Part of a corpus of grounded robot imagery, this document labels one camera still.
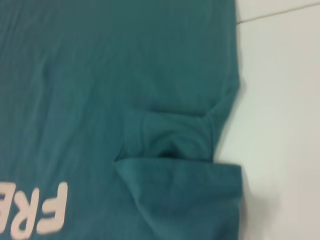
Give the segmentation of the teal FREE print t-shirt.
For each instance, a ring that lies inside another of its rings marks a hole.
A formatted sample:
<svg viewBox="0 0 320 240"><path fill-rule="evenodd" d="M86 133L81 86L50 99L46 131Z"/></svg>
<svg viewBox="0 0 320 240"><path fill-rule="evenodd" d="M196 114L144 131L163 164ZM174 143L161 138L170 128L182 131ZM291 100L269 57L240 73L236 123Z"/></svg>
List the teal FREE print t-shirt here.
<svg viewBox="0 0 320 240"><path fill-rule="evenodd" d="M235 0L0 0L0 240L238 240L239 86Z"/></svg>

